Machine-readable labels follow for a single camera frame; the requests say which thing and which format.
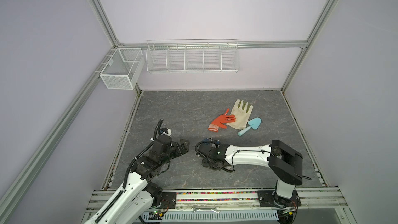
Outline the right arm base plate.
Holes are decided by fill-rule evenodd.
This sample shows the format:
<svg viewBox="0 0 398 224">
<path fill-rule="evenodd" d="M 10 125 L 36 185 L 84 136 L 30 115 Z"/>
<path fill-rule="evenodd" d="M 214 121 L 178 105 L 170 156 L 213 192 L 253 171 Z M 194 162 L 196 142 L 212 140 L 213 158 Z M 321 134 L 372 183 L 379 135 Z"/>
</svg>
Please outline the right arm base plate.
<svg viewBox="0 0 398 224">
<path fill-rule="evenodd" d="M 287 207 L 302 206 L 296 190 L 293 191 L 292 197 L 289 199 L 278 196 L 275 190 L 259 190 L 257 194 L 261 207 L 274 207 L 282 209 Z"/>
</svg>

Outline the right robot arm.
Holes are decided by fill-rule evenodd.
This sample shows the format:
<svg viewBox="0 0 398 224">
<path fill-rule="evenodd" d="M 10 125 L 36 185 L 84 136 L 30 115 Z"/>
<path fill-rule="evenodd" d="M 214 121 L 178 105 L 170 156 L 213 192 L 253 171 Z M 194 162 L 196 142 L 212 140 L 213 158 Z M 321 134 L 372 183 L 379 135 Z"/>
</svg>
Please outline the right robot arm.
<svg viewBox="0 0 398 224">
<path fill-rule="evenodd" d="M 278 177 L 277 198 L 291 199 L 296 186 L 303 183 L 303 155 L 280 140 L 269 145 L 238 147 L 205 139 L 195 146 L 202 158 L 202 166 L 232 173 L 238 165 L 260 166 L 271 169 Z"/>
</svg>

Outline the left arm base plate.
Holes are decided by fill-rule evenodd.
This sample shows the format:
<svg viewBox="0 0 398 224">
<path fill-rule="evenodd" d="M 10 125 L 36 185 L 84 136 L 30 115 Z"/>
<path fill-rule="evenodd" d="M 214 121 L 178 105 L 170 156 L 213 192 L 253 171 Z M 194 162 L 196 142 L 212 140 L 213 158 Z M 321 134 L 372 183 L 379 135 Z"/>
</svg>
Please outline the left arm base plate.
<svg viewBox="0 0 398 224">
<path fill-rule="evenodd" d="M 152 209 L 175 209 L 177 203 L 177 192 L 162 192 L 154 198 Z"/>
</svg>

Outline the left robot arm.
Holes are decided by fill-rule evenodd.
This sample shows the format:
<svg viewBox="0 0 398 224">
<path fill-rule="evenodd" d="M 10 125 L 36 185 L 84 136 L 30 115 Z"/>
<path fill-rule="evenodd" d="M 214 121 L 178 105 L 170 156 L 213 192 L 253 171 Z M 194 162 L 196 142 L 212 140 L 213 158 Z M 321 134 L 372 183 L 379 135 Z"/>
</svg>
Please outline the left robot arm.
<svg viewBox="0 0 398 224">
<path fill-rule="evenodd" d="M 189 152 L 190 142 L 174 142 L 166 134 L 152 139 L 151 144 L 127 167 L 123 182 L 111 198 L 87 224 L 132 224 L 152 206 L 161 203 L 162 188 L 152 183 L 162 167 Z"/>
</svg>

